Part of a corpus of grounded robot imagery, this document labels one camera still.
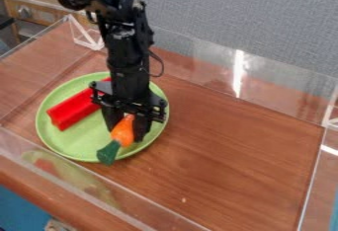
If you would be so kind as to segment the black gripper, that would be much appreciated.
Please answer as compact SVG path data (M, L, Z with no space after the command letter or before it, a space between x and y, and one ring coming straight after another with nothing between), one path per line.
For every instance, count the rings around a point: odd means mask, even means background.
M167 119L168 102L151 89L149 74L135 67L115 68L108 81L92 81L92 103L100 106L107 129L112 130L124 114L135 115L132 122L135 141L141 142L152 121Z

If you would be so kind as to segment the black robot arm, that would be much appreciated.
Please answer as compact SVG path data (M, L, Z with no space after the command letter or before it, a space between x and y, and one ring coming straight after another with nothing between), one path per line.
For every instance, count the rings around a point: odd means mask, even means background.
M148 25L144 0L57 0L73 11L84 11L89 23L97 26L108 51L109 81L89 84L92 103L99 105L108 128L123 115L135 116L135 140L141 141L152 123L165 120L168 102L149 88L153 77L149 61L153 35Z

